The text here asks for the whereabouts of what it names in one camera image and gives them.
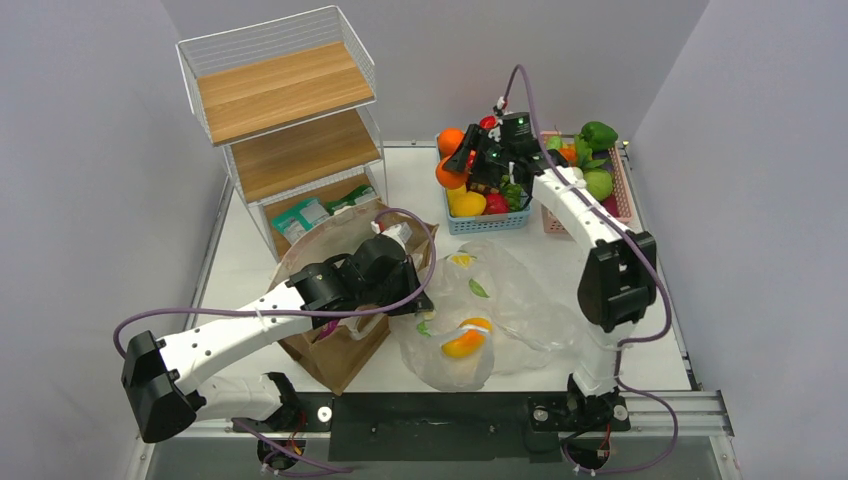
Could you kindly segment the orange fruit front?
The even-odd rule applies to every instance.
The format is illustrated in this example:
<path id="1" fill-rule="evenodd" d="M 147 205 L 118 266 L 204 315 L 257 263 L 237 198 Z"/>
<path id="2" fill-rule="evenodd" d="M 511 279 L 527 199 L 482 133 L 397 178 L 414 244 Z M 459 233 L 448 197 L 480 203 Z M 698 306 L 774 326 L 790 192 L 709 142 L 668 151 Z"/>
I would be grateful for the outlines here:
<path id="1" fill-rule="evenodd" d="M 458 173 L 445 168 L 448 157 L 443 157 L 435 169 L 437 182 L 446 190 L 456 190 L 464 187 L 468 181 L 467 173 Z"/>

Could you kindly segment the brown jute tote bag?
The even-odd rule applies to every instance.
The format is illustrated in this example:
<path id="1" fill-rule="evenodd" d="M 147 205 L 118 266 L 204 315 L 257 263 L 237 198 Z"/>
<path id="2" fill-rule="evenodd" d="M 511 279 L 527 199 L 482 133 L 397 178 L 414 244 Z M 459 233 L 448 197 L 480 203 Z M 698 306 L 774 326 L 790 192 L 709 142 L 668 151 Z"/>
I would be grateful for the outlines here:
<path id="1" fill-rule="evenodd" d="M 372 221 L 383 226 L 406 222 L 411 227 L 406 251 L 423 279 L 428 263 L 436 257 L 426 235 L 436 236 L 439 226 L 427 223 L 421 227 L 404 214 L 388 212 L 381 201 L 371 200 L 343 209 L 289 247 L 274 271 L 270 287 L 277 287 L 308 264 L 335 254 L 354 253 L 363 241 L 375 235 Z M 343 319 L 331 335 L 319 341 L 314 341 L 316 330 L 287 337 L 279 344 L 317 382 L 340 395 L 388 337 L 389 324 L 384 314 Z"/>

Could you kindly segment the yellow orange mango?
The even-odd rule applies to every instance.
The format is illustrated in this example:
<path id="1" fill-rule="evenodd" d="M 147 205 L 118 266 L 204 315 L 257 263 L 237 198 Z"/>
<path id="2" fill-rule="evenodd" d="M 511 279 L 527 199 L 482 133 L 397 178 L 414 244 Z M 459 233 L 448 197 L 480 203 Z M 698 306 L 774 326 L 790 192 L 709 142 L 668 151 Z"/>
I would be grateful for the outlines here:
<path id="1" fill-rule="evenodd" d="M 482 317 L 468 318 L 457 327 L 458 335 L 445 341 L 441 350 L 449 358 L 469 357 L 485 345 L 492 331 L 489 320 Z"/>

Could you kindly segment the clear plastic lemon-print bag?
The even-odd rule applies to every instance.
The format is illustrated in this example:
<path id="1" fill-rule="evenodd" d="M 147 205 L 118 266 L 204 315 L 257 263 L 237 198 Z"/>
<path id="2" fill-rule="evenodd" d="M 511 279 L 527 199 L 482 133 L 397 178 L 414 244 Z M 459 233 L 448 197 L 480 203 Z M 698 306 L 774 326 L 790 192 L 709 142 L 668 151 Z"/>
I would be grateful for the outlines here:
<path id="1" fill-rule="evenodd" d="M 547 297 L 531 271 L 504 248 L 472 241 L 436 263 L 427 313 L 393 317 L 404 365 L 444 392 L 475 391 L 572 356 L 583 333 L 568 306 Z"/>

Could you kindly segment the purple snack packet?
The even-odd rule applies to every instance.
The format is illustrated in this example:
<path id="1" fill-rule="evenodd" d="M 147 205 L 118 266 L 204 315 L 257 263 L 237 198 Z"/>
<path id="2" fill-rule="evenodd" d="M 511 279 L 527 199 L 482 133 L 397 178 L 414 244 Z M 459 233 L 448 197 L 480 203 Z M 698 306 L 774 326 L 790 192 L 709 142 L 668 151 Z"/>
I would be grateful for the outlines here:
<path id="1" fill-rule="evenodd" d="M 328 323 L 326 323 L 325 325 L 323 325 L 320 329 L 317 329 L 316 330 L 317 334 L 314 338 L 314 341 L 319 341 L 319 340 L 326 338 L 327 336 L 331 335 L 337 329 L 338 323 L 339 323 L 339 319 L 333 319 L 333 320 L 329 321 Z"/>

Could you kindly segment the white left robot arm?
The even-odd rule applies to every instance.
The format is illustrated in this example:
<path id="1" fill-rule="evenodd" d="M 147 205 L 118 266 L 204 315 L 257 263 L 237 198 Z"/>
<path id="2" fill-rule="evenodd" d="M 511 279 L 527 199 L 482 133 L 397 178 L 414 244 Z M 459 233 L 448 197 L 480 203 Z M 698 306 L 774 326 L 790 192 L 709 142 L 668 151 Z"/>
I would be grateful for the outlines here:
<path id="1" fill-rule="evenodd" d="M 135 335 L 124 353 L 121 382 L 146 443 L 211 419 L 250 419 L 284 430 L 302 409 L 285 374 L 225 377 L 222 370 L 332 319 L 433 309 L 412 256 L 378 234 L 352 254 L 304 266 L 240 310 L 213 311 L 209 323 L 161 338 L 149 331 Z"/>

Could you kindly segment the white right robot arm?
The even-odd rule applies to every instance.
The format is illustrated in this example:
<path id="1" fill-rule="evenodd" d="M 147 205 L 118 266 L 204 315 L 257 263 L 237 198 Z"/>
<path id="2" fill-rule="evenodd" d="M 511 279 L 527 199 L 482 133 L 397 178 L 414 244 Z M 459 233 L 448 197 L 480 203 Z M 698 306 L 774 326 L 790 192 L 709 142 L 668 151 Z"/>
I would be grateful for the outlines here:
<path id="1" fill-rule="evenodd" d="M 597 156 L 594 146 L 611 148 L 617 139 L 600 138 L 603 129 L 595 122 L 580 133 L 569 147 L 571 156 L 559 139 L 534 133 L 527 112 L 499 112 L 482 124 L 437 136 L 442 186 L 465 184 L 501 194 L 517 186 L 550 211 L 585 253 L 577 300 L 587 338 L 565 402 L 567 419 L 580 429 L 593 427 L 617 399 L 623 350 L 633 343 L 635 326 L 656 301 L 659 285 L 654 237 L 629 229 L 591 192 L 592 179 L 604 173 L 609 158 Z"/>

